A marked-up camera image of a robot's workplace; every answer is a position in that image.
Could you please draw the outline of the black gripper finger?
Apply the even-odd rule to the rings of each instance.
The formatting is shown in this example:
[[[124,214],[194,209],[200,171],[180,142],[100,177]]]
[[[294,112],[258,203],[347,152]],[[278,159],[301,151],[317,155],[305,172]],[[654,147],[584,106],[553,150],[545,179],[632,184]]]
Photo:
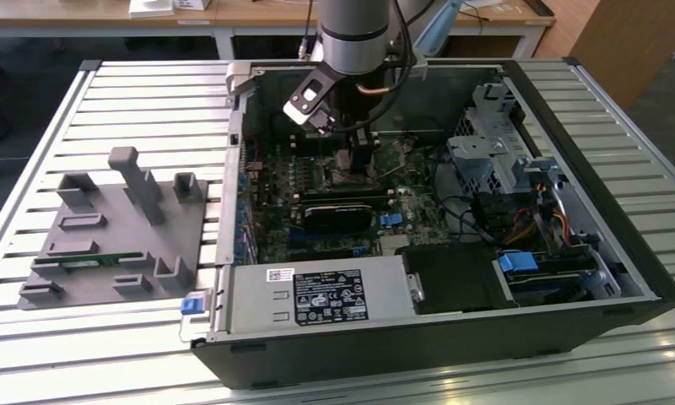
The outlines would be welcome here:
[[[375,150],[375,141],[370,130],[363,128],[351,132],[349,134],[349,143],[350,171],[353,173],[365,173]]]

